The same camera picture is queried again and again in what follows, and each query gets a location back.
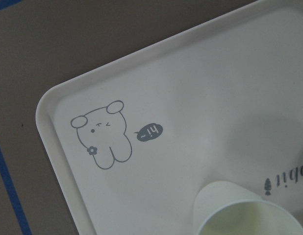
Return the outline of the pale yellow plastic cup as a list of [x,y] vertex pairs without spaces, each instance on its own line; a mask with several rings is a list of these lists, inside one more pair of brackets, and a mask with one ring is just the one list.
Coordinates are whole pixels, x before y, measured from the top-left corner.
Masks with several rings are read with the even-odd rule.
[[303,227],[282,207],[237,184],[217,181],[196,196],[193,234],[303,235]]

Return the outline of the cream plastic tray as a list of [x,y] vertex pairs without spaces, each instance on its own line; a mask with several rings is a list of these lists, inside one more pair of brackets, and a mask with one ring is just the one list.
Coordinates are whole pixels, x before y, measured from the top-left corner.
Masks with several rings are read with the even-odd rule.
[[303,0],[259,0],[48,90],[36,125],[81,235],[190,235],[230,181],[303,226]]

